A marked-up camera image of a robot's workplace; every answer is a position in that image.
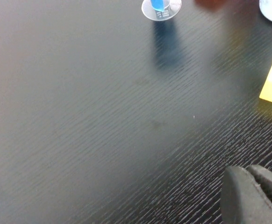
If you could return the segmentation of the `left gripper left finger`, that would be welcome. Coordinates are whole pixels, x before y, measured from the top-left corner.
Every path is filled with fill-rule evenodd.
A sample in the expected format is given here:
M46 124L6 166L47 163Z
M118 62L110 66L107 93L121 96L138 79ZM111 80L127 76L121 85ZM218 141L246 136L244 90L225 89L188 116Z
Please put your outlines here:
M220 209L225 224L268 224L264 194L247 168L227 167L223 175Z

